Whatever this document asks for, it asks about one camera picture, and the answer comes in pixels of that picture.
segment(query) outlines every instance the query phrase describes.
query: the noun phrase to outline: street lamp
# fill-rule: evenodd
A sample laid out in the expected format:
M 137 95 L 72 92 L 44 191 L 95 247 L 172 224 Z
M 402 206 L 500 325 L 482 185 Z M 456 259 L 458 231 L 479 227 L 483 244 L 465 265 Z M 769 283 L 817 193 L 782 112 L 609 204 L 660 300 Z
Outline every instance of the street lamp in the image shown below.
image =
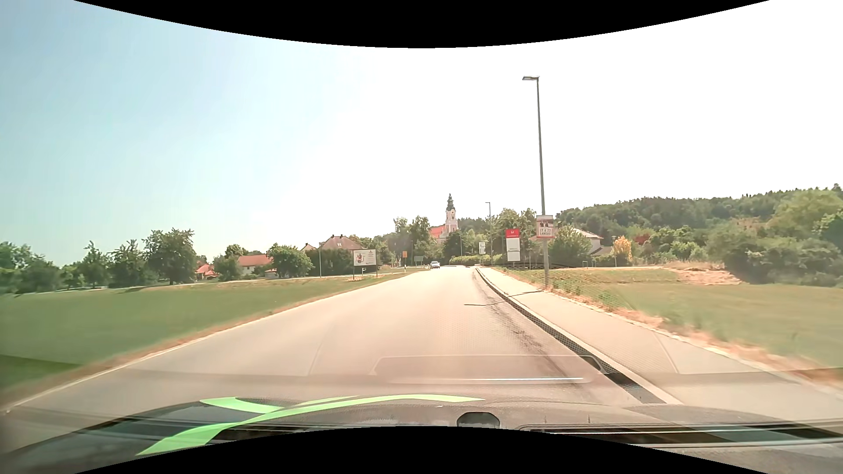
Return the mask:
M 524 76 L 523 81 L 535 81 L 535 106 L 539 117 L 539 179 L 541 181 L 541 215 L 545 213 L 545 164 L 541 157 L 541 102 L 539 100 L 539 76 Z M 542 252 L 545 254 L 545 288 L 550 285 L 550 258 L 547 255 L 547 239 L 541 241 Z
M 491 202 L 486 201 L 486 204 L 489 205 L 489 267 L 491 267 L 492 259 L 495 256 L 495 242 L 491 239 Z

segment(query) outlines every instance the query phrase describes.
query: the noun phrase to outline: road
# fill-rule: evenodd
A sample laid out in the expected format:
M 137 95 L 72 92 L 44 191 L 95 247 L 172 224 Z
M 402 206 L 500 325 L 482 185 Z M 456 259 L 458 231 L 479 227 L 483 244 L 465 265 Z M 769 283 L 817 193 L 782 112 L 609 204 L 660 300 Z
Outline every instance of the road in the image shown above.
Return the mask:
M 459 357 L 469 355 L 489 357 Z M 15 448 L 115 417 L 218 396 L 313 400 L 445 392 L 436 384 L 378 385 L 353 378 L 376 366 L 378 375 L 391 371 L 424 380 L 572 379 L 465 385 L 459 393 L 447 390 L 449 395 L 491 391 L 613 406 L 638 403 L 502 303 L 477 272 L 444 267 L 306 304 L 37 396 L 16 407 L 19 415 L 7 417 L 6 445 Z

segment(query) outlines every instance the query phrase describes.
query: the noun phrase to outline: road sign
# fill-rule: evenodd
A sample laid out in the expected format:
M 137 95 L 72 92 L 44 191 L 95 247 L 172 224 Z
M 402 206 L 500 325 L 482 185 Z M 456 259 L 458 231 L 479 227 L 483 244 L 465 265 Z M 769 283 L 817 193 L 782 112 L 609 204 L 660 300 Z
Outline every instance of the road sign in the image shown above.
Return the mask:
M 556 233 L 553 231 L 553 216 L 535 217 L 535 238 L 553 239 Z
M 377 251 L 375 249 L 353 250 L 353 252 L 355 267 L 378 265 Z
M 507 261 L 521 260 L 521 231 L 507 229 Z

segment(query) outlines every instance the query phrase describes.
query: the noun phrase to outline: green lawn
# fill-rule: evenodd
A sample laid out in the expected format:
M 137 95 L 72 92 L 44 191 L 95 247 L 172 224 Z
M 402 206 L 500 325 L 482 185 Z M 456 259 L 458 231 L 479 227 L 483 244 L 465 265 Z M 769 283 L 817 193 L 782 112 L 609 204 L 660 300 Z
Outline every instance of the green lawn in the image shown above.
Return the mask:
M 541 270 L 508 271 L 540 283 Z M 670 270 L 551 272 L 555 288 L 607 309 L 628 308 L 692 326 L 723 341 L 743 341 L 779 355 L 843 366 L 843 289 L 795 285 L 698 285 Z
M 0 389 L 403 275 L 3 295 Z

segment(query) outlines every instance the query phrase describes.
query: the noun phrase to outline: white line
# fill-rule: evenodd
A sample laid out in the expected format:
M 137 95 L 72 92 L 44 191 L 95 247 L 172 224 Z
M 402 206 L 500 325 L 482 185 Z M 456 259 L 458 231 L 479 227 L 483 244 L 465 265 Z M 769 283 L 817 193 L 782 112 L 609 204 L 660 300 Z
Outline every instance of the white line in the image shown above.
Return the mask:
M 489 279 L 486 278 L 486 275 L 484 275 L 483 272 L 480 271 L 480 269 L 478 269 L 477 272 L 481 275 L 481 277 L 483 277 L 483 279 L 489 284 L 489 286 L 493 287 L 494 289 L 499 291 L 501 294 L 506 294 L 500 288 L 495 286 L 494 283 L 489 281 Z M 535 311 L 533 311 L 530 308 L 528 308 L 527 306 L 525 306 L 524 303 L 521 303 L 517 299 L 512 298 L 510 296 L 507 296 L 507 298 L 510 299 L 511 301 L 513 301 L 515 304 L 517 304 L 523 310 L 529 312 L 536 319 L 542 321 L 546 325 L 548 325 L 548 326 L 552 327 L 553 329 L 559 331 L 563 336 L 565 336 L 568 339 L 571 339 L 572 341 L 574 341 L 577 345 L 579 345 L 583 349 L 587 350 L 589 353 L 591 353 L 595 357 L 604 360 L 607 364 L 616 368 L 618 370 L 618 372 L 621 372 L 623 375 L 626 375 L 627 377 L 632 379 L 634 382 L 636 382 L 638 385 L 640 385 L 640 386 L 644 387 L 645 389 L 647 389 L 648 391 L 650 391 L 653 395 L 657 396 L 658 398 L 661 398 L 665 403 L 667 403 L 669 405 L 683 405 L 683 403 L 681 401 L 679 401 L 679 399 L 677 399 L 676 397 L 674 397 L 674 396 L 670 395 L 668 392 L 656 387 L 649 380 L 643 379 L 641 376 L 639 376 L 635 372 L 632 372 L 631 370 L 624 367 L 623 365 L 618 364 L 612 358 L 610 358 L 609 356 L 607 356 L 604 353 L 601 353 L 600 351 L 598 351 L 594 347 L 589 346 L 588 344 L 583 342 L 578 337 L 572 335 L 570 332 L 563 330 L 559 326 L 557 326 L 557 325 L 553 324 L 552 322 L 548 321 L 547 319 L 543 318 L 541 315 L 539 315 Z
M 387 280 L 387 281 L 384 281 L 383 283 L 388 283 L 388 282 L 390 282 L 390 281 L 394 282 L 394 281 L 397 281 L 397 279 L 395 279 L 395 280 Z M 174 351 L 174 350 L 176 350 L 176 349 L 181 349 L 181 348 L 183 348 L 183 347 L 190 346 L 191 344 L 195 344 L 195 343 L 197 343 L 197 342 L 204 341 L 204 340 L 208 339 L 209 337 L 218 336 L 218 335 L 220 335 L 220 334 L 223 334 L 224 332 L 233 331 L 233 330 L 235 330 L 235 329 L 239 329 L 239 328 L 241 328 L 241 327 L 245 327 L 245 326 L 248 326 L 248 325 L 250 325 L 250 324 L 255 324 L 256 322 L 265 321 L 265 320 L 268 320 L 269 318 L 272 318 L 273 316 L 283 315 L 283 314 L 288 313 L 288 312 L 290 312 L 290 311 L 298 310 L 299 308 L 303 308 L 303 307 L 305 307 L 305 306 L 308 306 L 309 304 L 320 303 L 320 302 L 322 302 L 322 301 L 326 301 L 326 300 L 331 299 L 331 298 L 336 298 L 336 297 L 340 297 L 340 296 L 346 296 L 346 295 L 348 295 L 348 294 L 350 294 L 350 293 L 354 293 L 355 291 L 359 291 L 359 290 L 366 289 L 366 288 L 373 288 L 374 286 L 375 286 L 375 285 L 371 285 L 371 286 L 367 286 L 367 287 L 363 287 L 363 288 L 356 288 L 356 289 L 353 289 L 352 291 L 346 291 L 345 293 L 335 294 L 335 295 L 329 296 L 329 297 L 327 297 L 327 298 L 317 299 L 316 301 L 311 301 L 311 302 L 309 302 L 309 303 L 301 304 L 301 305 L 299 305 L 299 306 L 296 306 L 295 308 L 290 308 L 290 309 L 288 309 L 288 310 L 278 311 L 277 313 L 272 313 L 271 315 L 266 315 L 266 316 L 264 316 L 264 317 L 262 317 L 262 318 L 259 318 L 259 319 L 256 319 L 256 320 L 248 321 L 248 322 L 245 322 L 245 323 L 243 323 L 243 324 L 238 324 L 238 325 L 236 325 L 236 326 L 234 326 L 234 327 L 229 327 L 228 329 L 223 329 L 222 331 L 214 332 L 213 334 L 209 334 L 209 335 L 207 335 L 207 336 L 203 336 L 203 337 L 200 337 L 200 338 L 198 338 L 198 339 L 193 339 L 192 341 L 188 341 L 188 342 L 185 342 L 185 343 L 180 344 L 180 345 L 178 345 L 178 346 L 175 346 L 175 347 L 170 347 L 170 348 L 168 348 L 168 349 L 164 349 L 163 351 L 158 351 L 158 352 L 156 352 L 156 353 L 147 354 L 147 355 L 145 355 L 145 356 L 143 356 L 143 357 L 141 357 L 141 358 L 138 358 L 138 359 L 132 360 L 132 361 L 127 362 L 127 363 L 125 363 L 125 364 L 121 364 L 121 365 L 118 365 L 118 366 L 116 366 L 116 367 L 112 367 L 111 369 L 106 369 L 106 370 L 103 370 L 102 372 L 97 372 L 96 374 L 87 375 L 87 376 L 85 376 L 85 377 L 83 377 L 83 378 L 81 378 L 81 379 L 74 380 L 73 382 L 68 382 L 68 383 L 63 384 L 63 385 L 58 385 L 58 386 L 55 386 L 55 387 L 53 387 L 53 388 L 51 388 L 51 389 L 48 389 L 48 390 L 42 391 L 42 392 L 40 392 L 40 393 L 36 393 L 35 395 L 28 396 L 28 397 L 24 398 L 23 400 L 18 400 L 18 401 L 14 402 L 14 403 L 11 403 L 11 404 L 9 404 L 9 405 L 7 405 L 7 406 L 3 407 L 3 408 L 2 408 L 2 410 L 4 410 L 4 411 L 11 410 L 12 408 L 17 407 L 18 405 L 23 405 L 24 403 L 28 403 L 28 402 L 30 402 L 30 401 L 35 400 L 36 398 L 41 398 L 42 396 L 50 395 L 51 393 L 55 393 L 55 392 L 57 392 L 57 391 L 64 390 L 64 389 L 69 388 L 69 387 L 72 387 L 72 386 L 74 386 L 74 385 L 76 385 L 76 384 L 81 384 L 82 382 L 86 382 L 86 381 L 88 381 L 88 380 L 95 379 L 95 378 L 97 378 L 97 377 L 99 377 L 99 376 L 101 376 L 101 375 L 109 374 L 109 373 L 114 372 L 114 371 L 116 371 L 116 370 L 124 369 L 124 368 L 126 368 L 126 367 L 129 367 L 130 365 L 134 365 L 134 364 L 141 363 L 141 362 L 143 362 L 144 360 L 148 360 L 148 359 L 150 359 L 150 358 L 157 357 L 157 356 L 159 356 L 159 355 L 164 355 L 164 354 L 166 354 L 166 353 L 173 352 L 173 351 Z

